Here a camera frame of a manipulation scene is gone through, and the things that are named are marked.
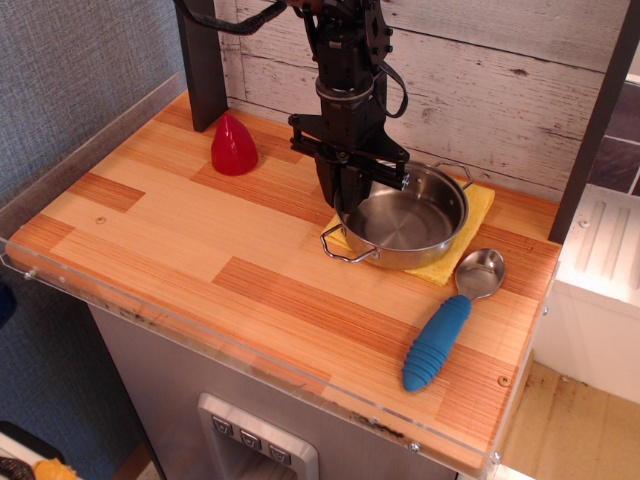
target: gray fabric wall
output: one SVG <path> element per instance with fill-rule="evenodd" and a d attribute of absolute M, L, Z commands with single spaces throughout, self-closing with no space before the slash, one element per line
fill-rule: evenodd
<path fill-rule="evenodd" d="M 182 71 L 171 0 L 0 2 L 0 207 Z M 86 306 L 0 268 L 0 419 L 111 478 L 142 431 Z"/>

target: blue silicone handle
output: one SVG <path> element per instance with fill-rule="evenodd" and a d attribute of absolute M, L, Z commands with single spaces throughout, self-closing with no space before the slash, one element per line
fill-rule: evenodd
<path fill-rule="evenodd" d="M 420 390 L 436 376 L 471 314 L 471 300 L 456 295 L 440 305 L 413 341 L 402 367 L 402 385 L 408 392 Z"/>

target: yellow object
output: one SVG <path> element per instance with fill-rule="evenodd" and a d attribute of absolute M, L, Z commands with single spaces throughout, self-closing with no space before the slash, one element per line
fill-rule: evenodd
<path fill-rule="evenodd" d="M 60 460 L 40 460 L 33 467 L 36 480 L 77 480 L 78 476 Z"/>
<path fill-rule="evenodd" d="M 481 187 L 480 185 L 472 184 L 466 190 L 467 200 L 469 202 L 469 216 L 467 217 L 467 223 L 465 223 L 462 230 L 451 241 L 449 251 L 441 258 L 433 262 L 426 267 L 416 268 L 412 270 L 405 270 L 410 275 L 427 280 L 428 282 L 435 283 L 438 286 L 443 286 L 449 281 L 449 277 L 453 273 L 453 269 L 458 264 L 458 260 L 464 253 L 464 251 L 471 243 L 473 237 L 478 233 L 478 229 L 484 220 L 493 199 L 495 192 L 489 188 Z M 325 228 L 325 231 L 336 226 L 340 223 L 338 215 L 335 215 L 329 225 Z M 350 250 L 349 245 L 342 233 L 341 229 L 336 230 L 331 235 L 327 236 L 327 240 L 334 245 L 338 245 Z"/>

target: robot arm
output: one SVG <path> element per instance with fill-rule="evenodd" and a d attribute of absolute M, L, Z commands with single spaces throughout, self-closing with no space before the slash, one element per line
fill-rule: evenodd
<path fill-rule="evenodd" d="M 316 93 L 321 115 L 294 114 L 292 148 L 315 158 L 327 203 L 353 211 L 369 196 L 373 181 L 403 189 L 408 152 L 384 131 L 386 117 L 401 116 L 408 103 L 400 76 L 385 62 L 393 34 L 382 16 L 380 0 L 286 0 L 240 24 L 192 14 L 184 0 L 174 0 L 187 18 L 227 33 L 248 35 L 291 6 L 302 18 L 318 64 Z M 387 111 L 387 79 L 404 92 L 400 109 Z"/>

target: black metal post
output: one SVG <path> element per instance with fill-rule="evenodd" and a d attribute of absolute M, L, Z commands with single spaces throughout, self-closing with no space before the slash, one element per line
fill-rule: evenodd
<path fill-rule="evenodd" d="M 609 125 L 609 120 L 620 96 L 633 56 L 640 41 L 640 0 L 631 0 L 627 15 L 620 29 L 618 42 L 605 73 L 600 94 L 591 113 L 584 140 L 571 170 L 569 181 L 560 202 L 549 240 L 564 243 L 569 233 L 573 216 L 578 208 L 589 173 L 593 167 L 600 143 Z"/>
<path fill-rule="evenodd" d="M 191 11 L 215 17 L 211 0 L 188 0 Z M 202 132 L 229 107 L 218 32 L 186 20 L 176 9 L 193 128 Z"/>

